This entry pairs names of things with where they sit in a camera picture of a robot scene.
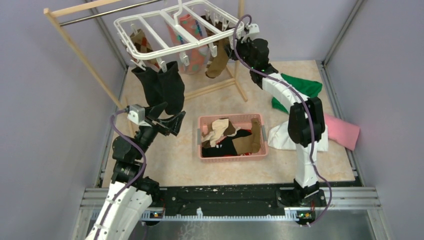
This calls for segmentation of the white plastic clip hanger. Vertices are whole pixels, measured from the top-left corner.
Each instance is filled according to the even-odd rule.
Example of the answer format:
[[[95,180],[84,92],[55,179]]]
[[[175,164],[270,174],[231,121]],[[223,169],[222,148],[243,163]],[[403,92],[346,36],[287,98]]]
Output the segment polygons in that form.
[[[213,56],[216,56],[217,47],[213,45],[214,42],[217,42],[225,38],[229,40],[241,38],[242,32],[245,30],[245,24],[242,21],[240,21],[238,18],[230,14],[230,16],[233,16],[236,18],[236,20],[231,22],[228,19],[226,19],[223,15],[214,12],[211,8],[209,8],[208,5],[202,4],[200,2],[197,4],[189,5],[188,9],[192,10],[191,7],[197,6],[197,5],[205,6],[206,12],[212,13],[212,16],[213,16],[212,23],[209,23],[204,19],[203,20],[209,23],[214,29],[216,28],[217,31],[208,29],[201,21],[198,21],[196,18],[193,18],[189,14],[189,12],[186,11],[186,9],[184,8],[179,9],[178,4],[161,9],[161,10],[150,11],[146,13],[139,13],[139,14],[124,16],[124,17],[120,17],[116,19],[113,22],[114,27],[117,30],[117,33],[118,33],[118,36],[120,37],[121,42],[125,45],[126,51],[132,57],[131,62],[135,64],[137,67],[140,67],[144,70],[146,68],[146,64],[143,62],[143,60],[156,59],[159,65],[159,68],[162,69],[163,71],[166,71],[167,67],[166,67],[165,61],[163,60],[163,57],[173,55],[173,54],[178,54],[180,61],[185,66],[188,66],[190,64],[190,59],[188,55],[186,54],[186,51],[193,50],[203,46],[208,46],[210,49],[210,53]],[[214,35],[210,37],[205,37],[202,39],[198,39],[197,37],[195,37],[194,34],[190,33],[187,29],[185,29],[182,26],[179,20],[179,16],[184,11],[186,11],[194,20],[198,21],[198,23],[201,26],[206,27],[208,30],[213,32]],[[183,44],[169,46],[158,35],[158,33],[153,29],[153,27],[147,22],[147,18],[156,17],[156,16],[159,16],[162,18],[162,20],[166,23],[166,25],[171,28],[173,33],[176,34],[177,38],[180,38],[183,40]],[[140,25],[159,44],[160,48],[158,50],[153,50],[150,53],[140,53],[139,51],[137,51],[136,47],[134,46],[133,42],[130,39],[130,36],[126,33],[123,27],[124,23],[132,23],[135,21],[139,22]]]

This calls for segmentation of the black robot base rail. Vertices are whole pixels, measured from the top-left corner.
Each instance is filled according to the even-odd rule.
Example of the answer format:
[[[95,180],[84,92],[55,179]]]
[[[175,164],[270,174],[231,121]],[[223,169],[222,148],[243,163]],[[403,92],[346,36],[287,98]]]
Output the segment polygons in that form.
[[[379,210],[373,187],[321,187],[301,202],[289,184],[162,187],[158,199],[139,214],[160,221],[294,221],[306,225],[329,211]]]

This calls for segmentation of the plain tan brown sock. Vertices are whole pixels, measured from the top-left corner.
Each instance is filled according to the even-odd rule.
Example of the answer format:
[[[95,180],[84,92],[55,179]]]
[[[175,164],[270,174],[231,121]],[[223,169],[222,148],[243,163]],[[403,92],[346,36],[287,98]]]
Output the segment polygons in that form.
[[[227,38],[223,38],[213,43],[213,45],[217,47],[217,55],[215,57],[211,56],[207,63],[205,75],[208,78],[214,79],[218,77],[226,68],[227,63],[229,61],[229,57],[225,50],[225,47],[228,44],[229,40]]]

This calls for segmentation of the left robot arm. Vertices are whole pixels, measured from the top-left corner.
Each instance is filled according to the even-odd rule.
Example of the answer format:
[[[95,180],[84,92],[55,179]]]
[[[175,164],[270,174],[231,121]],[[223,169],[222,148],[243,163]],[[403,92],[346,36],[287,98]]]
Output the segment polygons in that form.
[[[127,240],[147,208],[160,202],[160,184],[144,175],[146,151],[158,134],[177,136],[186,115],[182,110],[171,117],[160,118],[167,106],[167,102],[154,106],[132,104],[110,116],[111,127],[118,134],[112,143],[115,165],[108,192],[87,240]],[[115,119],[121,114],[138,125],[134,137],[116,127]]]

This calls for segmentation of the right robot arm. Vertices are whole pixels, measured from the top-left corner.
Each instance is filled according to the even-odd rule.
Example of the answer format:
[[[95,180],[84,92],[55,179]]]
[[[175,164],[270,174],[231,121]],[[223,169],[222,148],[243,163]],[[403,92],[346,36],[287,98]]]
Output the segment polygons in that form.
[[[326,130],[322,101],[307,97],[289,84],[269,62],[268,42],[262,38],[234,38],[228,55],[248,70],[251,80],[270,93],[288,110],[287,133],[297,152],[297,171],[294,178],[293,200],[307,206],[320,186],[316,166],[317,145]]]

